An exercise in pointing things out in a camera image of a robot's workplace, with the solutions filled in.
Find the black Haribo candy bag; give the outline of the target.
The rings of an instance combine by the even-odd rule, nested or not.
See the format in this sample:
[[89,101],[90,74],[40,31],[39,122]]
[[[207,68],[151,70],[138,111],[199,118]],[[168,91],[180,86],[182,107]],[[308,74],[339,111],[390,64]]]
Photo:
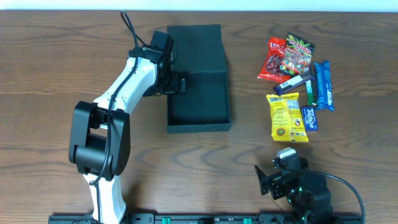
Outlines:
[[279,71],[291,77],[308,72],[314,51],[315,45],[313,43],[289,32]]

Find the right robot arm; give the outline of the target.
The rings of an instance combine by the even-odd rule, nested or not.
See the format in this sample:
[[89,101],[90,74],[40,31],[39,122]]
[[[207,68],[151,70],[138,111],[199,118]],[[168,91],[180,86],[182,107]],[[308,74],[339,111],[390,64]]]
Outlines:
[[272,175],[254,166],[261,194],[270,193],[274,200],[285,197],[297,222],[329,223],[333,209],[326,178],[311,173],[308,160],[295,154],[275,158],[274,165],[280,171]]

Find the blue cookie roll pack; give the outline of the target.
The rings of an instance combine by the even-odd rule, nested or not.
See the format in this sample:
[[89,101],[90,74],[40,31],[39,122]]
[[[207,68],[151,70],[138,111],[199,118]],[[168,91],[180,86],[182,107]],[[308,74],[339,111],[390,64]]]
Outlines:
[[334,111],[330,61],[313,62],[317,83],[317,109]]

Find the dark green box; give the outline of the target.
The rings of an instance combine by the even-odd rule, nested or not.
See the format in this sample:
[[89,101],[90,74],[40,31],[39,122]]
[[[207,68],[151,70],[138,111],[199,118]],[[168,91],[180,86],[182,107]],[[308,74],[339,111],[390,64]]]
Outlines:
[[221,26],[168,26],[178,47],[172,68],[185,75],[186,93],[167,97],[167,132],[229,131],[228,65]]

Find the red candy bag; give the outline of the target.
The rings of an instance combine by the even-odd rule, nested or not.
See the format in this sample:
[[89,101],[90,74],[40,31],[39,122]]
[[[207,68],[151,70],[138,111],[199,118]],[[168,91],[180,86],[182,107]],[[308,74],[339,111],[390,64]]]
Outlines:
[[279,70],[280,63],[284,58],[286,40],[277,37],[271,37],[268,41],[268,53],[258,74],[258,78],[270,80],[276,83],[283,83],[290,79],[290,75],[286,75]]

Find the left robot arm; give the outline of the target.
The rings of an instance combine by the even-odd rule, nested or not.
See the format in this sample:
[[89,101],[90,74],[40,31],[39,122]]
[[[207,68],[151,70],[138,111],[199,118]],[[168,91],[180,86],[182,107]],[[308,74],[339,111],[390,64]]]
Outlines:
[[170,68],[172,49],[135,47],[113,84],[93,102],[79,101],[73,110],[69,161],[83,175],[95,206],[95,223],[121,223],[127,205],[121,174],[130,151],[130,117],[144,96],[181,93],[182,79]]

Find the yellow snack bag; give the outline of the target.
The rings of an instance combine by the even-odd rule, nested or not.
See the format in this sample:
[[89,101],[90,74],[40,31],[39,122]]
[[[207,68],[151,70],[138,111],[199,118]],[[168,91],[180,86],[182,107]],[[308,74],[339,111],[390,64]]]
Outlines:
[[274,141],[309,142],[299,105],[299,93],[267,94]]

